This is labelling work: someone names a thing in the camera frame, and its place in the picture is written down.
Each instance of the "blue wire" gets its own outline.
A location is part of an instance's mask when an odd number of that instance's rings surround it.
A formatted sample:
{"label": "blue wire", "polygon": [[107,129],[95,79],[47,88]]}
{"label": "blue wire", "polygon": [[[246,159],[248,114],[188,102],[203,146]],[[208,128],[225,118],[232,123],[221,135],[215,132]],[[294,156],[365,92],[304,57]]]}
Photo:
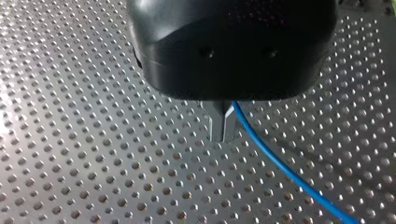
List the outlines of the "blue wire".
{"label": "blue wire", "polygon": [[235,110],[236,116],[246,129],[248,135],[253,140],[253,142],[259,146],[262,152],[273,162],[279,170],[281,170],[285,175],[287,175],[294,183],[299,185],[307,194],[319,202],[323,207],[332,212],[335,216],[339,217],[346,224],[357,224],[358,221],[350,216],[349,214],[343,212],[339,207],[331,203],[329,200],[321,196],[315,189],[313,189],[308,183],[306,183],[302,178],[295,174],[256,134],[253,128],[248,123],[241,107],[236,101],[233,101],[233,109]]}

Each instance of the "black device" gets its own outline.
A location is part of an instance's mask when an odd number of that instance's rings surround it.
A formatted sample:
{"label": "black device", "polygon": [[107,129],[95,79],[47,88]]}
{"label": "black device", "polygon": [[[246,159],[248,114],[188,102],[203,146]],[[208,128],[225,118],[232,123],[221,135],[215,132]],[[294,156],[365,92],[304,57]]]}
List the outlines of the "black device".
{"label": "black device", "polygon": [[159,92],[191,100],[275,100],[316,80],[334,0],[128,0],[134,55]]}

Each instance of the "metal surface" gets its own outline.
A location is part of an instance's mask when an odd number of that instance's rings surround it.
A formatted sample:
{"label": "metal surface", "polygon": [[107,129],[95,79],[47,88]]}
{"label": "metal surface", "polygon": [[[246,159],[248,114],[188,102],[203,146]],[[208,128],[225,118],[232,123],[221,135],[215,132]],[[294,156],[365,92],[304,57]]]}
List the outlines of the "metal surface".
{"label": "metal surface", "polygon": [[[199,104],[149,87],[125,21],[123,1],[0,2],[2,223],[335,220],[240,127],[210,143]],[[396,222],[396,82],[380,26],[343,16],[312,90],[245,104],[274,151],[361,223]]]}

